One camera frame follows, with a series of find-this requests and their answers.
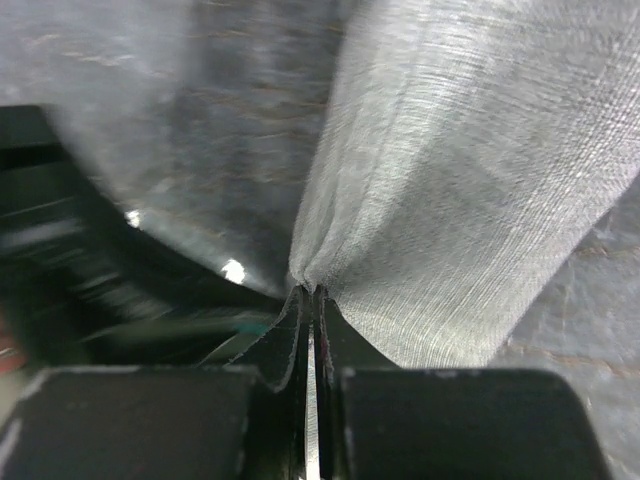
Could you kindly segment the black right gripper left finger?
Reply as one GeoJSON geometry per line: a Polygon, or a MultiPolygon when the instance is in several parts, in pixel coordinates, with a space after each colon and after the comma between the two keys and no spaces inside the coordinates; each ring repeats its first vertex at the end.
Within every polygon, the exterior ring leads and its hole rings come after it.
{"type": "Polygon", "coordinates": [[[223,366],[35,376],[1,429],[5,479],[301,479],[308,296],[223,366]]]}

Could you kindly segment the grey cloth napkin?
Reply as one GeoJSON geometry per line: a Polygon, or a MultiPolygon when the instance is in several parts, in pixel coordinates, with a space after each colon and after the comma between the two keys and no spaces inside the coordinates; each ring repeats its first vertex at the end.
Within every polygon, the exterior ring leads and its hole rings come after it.
{"type": "Polygon", "coordinates": [[[488,362],[639,171],[635,1],[364,1],[290,272],[405,367],[488,362]]]}

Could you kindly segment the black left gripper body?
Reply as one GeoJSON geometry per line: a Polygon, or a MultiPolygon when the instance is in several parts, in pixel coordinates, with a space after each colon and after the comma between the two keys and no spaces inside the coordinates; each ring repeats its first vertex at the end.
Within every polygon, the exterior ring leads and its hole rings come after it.
{"type": "Polygon", "coordinates": [[[1,110],[1,313],[39,366],[222,363],[282,304],[131,225],[36,105],[1,110]]]}

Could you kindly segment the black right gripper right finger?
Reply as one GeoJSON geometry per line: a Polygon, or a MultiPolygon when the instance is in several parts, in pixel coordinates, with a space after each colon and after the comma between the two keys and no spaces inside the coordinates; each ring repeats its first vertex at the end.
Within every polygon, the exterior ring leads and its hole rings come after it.
{"type": "Polygon", "coordinates": [[[558,374],[405,369],[324,289],[313,295],[325,479],[606,479],[585,408],[558,374]]]}

